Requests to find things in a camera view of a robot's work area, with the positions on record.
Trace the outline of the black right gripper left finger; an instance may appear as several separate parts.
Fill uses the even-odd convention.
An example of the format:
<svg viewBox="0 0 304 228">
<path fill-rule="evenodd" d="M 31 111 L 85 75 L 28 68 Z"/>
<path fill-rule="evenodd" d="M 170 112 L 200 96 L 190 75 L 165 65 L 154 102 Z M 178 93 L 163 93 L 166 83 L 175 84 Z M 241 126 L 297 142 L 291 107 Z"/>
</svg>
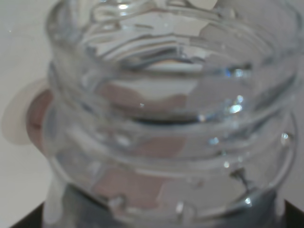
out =
<svg viewBox="0 0 304 228">
<path fill-rule="evenodd" d="M 94 199 L 68 185 L 63 196 L 49 197 L 13 228 L 110 228 L 111 213 Z"/>
</svg>

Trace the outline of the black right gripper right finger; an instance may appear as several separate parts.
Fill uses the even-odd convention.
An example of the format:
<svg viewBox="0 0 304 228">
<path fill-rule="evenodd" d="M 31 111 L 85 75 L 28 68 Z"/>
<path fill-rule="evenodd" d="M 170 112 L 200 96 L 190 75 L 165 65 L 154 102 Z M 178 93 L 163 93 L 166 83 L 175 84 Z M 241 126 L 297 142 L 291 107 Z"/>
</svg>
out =
<svg viewBox="0 0 304 228">
<path fill-rule="evenodd" d="M 277 197 L 276 190 L 256 190 L 244 196 L 221 217 L 222 228 L 302 228 L 304 213 Z"/>
</svg>

